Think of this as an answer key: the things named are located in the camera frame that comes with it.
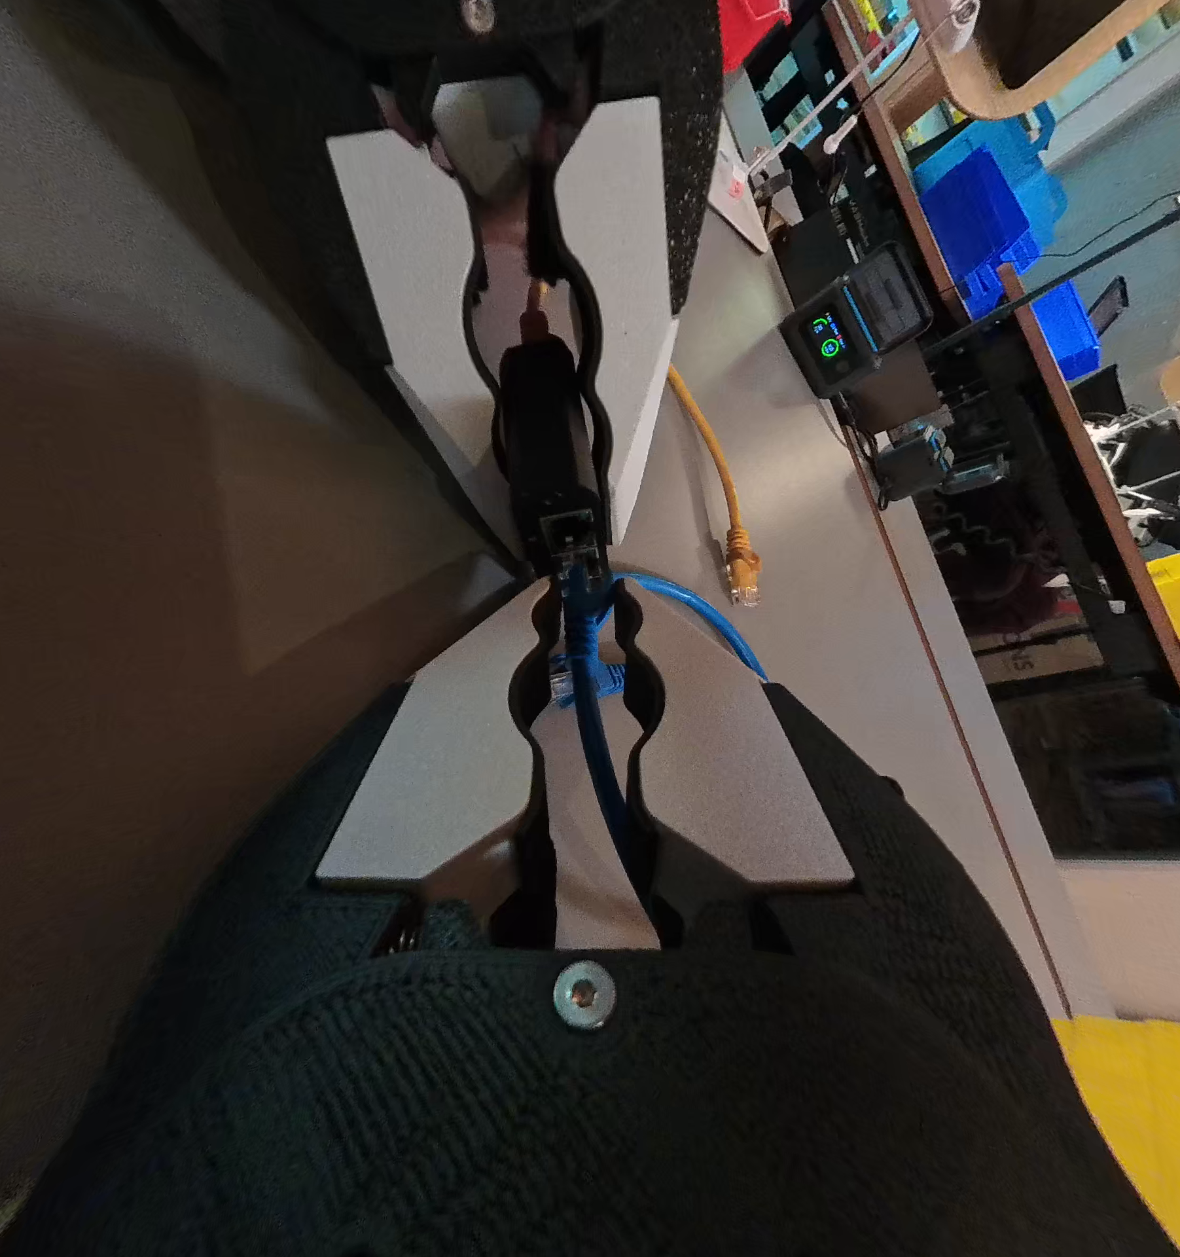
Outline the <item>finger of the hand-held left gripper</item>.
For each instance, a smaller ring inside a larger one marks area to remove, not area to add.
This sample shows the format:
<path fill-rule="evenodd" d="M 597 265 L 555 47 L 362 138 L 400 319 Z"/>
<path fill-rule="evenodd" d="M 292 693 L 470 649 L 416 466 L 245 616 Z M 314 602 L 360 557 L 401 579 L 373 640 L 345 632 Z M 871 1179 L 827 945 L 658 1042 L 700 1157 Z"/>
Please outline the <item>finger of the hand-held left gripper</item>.
<path fill-rule="evenodd" d="M 483 525 L 523 561 L 494 454 L 496 381 L 476 345 L 470 283 L 480 255 L 462 186 L 393 129 L 326 145 L 398 396 Z"/>
<path fill-rule="evenodd" d="M 657 95 L 594 104 L 564 152 L 530 166 L 529 262 L 567 292 L 610 545 L 629 525 L 676 342 L 668 234 Z"/>

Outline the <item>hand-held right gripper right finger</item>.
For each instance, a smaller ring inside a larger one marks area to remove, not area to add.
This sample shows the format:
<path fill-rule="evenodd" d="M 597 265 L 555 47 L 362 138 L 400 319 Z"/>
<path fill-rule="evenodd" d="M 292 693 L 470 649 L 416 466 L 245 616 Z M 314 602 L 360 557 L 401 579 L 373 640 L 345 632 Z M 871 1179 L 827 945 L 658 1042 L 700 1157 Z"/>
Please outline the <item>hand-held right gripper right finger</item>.
<path fill-rule="evenodd" d="M 627 872 L 661 948 L 723 906 L 855 887 L 843 844 L 765 683 L 636 576 L 613 589 L 632 723 Z"/>

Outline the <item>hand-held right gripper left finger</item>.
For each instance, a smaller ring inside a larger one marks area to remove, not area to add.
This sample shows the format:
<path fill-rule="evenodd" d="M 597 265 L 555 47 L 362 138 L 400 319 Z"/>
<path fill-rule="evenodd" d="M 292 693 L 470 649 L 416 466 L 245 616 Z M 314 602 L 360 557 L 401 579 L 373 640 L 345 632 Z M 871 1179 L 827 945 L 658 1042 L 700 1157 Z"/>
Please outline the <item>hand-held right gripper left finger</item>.
<path fill-rule="evenodd" d="M 560 591 L 538 581 L 415 673 L 318 884 L 464 903 L 498 945 L 553 946 L 557 855 L 533 726 L 559 634 Z"/>

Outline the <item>black ethernet adapter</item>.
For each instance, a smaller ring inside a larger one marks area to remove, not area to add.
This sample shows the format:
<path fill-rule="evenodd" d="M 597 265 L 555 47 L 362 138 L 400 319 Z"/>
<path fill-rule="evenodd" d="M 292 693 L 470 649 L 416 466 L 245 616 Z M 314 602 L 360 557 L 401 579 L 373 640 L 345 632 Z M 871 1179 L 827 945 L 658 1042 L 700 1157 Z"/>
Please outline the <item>black ethernet adapter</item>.
<path fill-rule="evenodd" d="M 609 581 L 608 511 L 594 464 L 576 360 L 557 336 L 525 338 L 499 367 L 499 421 L 511 517 L 536 574 L 582 568 Z"/>

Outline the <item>large yellow plastic bin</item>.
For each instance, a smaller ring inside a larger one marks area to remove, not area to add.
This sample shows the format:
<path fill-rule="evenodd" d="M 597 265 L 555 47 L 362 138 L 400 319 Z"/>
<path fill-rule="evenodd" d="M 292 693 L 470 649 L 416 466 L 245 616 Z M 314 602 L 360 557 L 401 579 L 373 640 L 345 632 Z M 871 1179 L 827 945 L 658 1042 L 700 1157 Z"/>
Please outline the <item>large yellow plastic bin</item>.
<path fill-rule="evenodd" d="M 1180 1023 L 1081 1014 L 1052 1027 L 1104 1138 L 1180 1248 Z"/>

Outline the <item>white pad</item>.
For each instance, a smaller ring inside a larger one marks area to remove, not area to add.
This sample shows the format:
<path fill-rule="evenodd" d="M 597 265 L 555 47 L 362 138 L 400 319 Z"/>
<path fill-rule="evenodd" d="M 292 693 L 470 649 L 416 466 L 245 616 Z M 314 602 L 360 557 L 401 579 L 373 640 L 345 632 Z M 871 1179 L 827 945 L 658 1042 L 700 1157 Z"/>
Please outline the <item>white pad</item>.
<path fill-rule="evenodd" d="M 763 255 L 769 249 L 769 240 L 749 183 L 749 175 L 727 118 L 723 113 L 719 113 L 718 119 L 718 145 L 708 183 L 707 202 L 715 215 L 755 254 Z"/>

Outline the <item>black power station with display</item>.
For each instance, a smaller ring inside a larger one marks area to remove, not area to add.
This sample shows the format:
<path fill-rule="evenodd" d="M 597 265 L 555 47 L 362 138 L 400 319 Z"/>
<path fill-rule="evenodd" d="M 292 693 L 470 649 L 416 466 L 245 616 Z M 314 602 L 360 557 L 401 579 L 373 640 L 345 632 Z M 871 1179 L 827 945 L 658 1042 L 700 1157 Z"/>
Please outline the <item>black power station with display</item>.
<path fill-rule="evenodd" d="M 779 333 L 812 393 L 829 400 L 878 372 L 931 319 L 907 250 L 886 242 L 802 300 Z"/>

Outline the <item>small black device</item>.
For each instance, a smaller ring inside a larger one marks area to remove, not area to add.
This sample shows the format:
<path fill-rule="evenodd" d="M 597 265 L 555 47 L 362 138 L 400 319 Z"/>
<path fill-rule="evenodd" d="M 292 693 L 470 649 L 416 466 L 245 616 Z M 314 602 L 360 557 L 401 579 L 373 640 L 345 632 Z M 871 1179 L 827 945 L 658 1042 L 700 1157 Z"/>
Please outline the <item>small black device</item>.
<path fill-rule="evenodd" d="M 890 431 L 890 442 L 873 459 L 880 510 L 919 495 L 958 496 L 988 488 L 1010 476 L 1003 453 L 960 461 L 946 431 L 912 420 Z"/>

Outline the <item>bent wood chair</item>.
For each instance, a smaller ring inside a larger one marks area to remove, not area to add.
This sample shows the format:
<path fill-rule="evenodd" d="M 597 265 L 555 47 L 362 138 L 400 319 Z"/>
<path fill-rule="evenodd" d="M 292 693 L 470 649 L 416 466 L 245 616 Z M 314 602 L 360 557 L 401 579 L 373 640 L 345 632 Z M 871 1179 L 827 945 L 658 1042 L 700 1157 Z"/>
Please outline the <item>bent wood chair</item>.
<path fill-rule="evenodd" d="M 1024 114 L 1154 16 L 1161 1 L 915 1 L 926 47 L 886 108 L 904 130 L 939 102 L 977 121 Z"/>

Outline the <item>large blue storage bin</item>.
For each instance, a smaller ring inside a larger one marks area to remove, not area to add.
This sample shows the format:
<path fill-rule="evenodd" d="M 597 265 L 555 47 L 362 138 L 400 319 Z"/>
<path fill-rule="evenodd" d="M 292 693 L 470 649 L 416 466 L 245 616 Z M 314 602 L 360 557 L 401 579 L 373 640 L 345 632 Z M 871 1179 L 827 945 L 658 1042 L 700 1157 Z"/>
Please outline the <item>large blue storage bin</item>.
<path fill-rule="evenodd" d="M 1003 295 L 999 268 L 1029 270 L 1040 245 L 995 155 L 976 147 L 919 193 L 929 227 L 972 317 L 982 317 Z"/>

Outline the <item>small blue storage bin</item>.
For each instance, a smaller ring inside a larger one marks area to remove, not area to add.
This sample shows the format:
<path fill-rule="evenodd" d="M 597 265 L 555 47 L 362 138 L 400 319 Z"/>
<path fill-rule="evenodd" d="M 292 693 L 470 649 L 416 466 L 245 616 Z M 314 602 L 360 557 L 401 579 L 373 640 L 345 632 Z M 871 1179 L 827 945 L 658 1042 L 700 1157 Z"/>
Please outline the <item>small blue storage bin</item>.
<path fill-rule="evenodd" d="M 1067 382 L 1079 381 L 1103 368 L 1100 334 L 1074 280 L 1039 296 L 1031 310 Z"/>

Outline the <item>black stand pole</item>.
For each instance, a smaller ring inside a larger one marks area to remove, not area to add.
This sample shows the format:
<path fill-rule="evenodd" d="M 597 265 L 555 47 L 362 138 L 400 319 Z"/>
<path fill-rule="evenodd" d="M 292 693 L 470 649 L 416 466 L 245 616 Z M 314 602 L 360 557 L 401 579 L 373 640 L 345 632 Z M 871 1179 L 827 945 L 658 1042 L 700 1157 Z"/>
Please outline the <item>black stand pole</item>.
<path fill-rule="evenodd" d="M 1146 227 L 1123 235 L 1115 243 L 1108 245 L 1108 247 L 1100 250 L 1098 253 L 1084 257 L 1079 262 L 1070 269 L 1055 274 L 1052 279 L 1045 283 L 1039 284 L 1036 288 L 1025 291 L 1024 295 L 1016 298 L 1006 298 L 988 314 L 969 322 L 968 325 L 960 327 L 957 332 L 953 332 L 950 336 L 937 340 L 924 347 L 923 357 L 927 364 L 938 361 L 945 353 L 950 353 L 961 347 L 964 347 L 972 338 L 980 337 L 983 333 L 988 332 L 991 327 L 998 326 L 1006 321 L 1010 321 L 1016 314 L 1032 306 L 1039 299 L 1062 288 L 1064 284 L 1071 283 L 1078 276 L 1085 274 L 1086 272 L 1119 257 L 1122 253 L 1145 243 L 1158 232 L 1173 227 L 1180 223 L 1180 191 L 1175 193 L 1175 206 L 1166 213 L 1157 217 L 1154 221 Z"/>

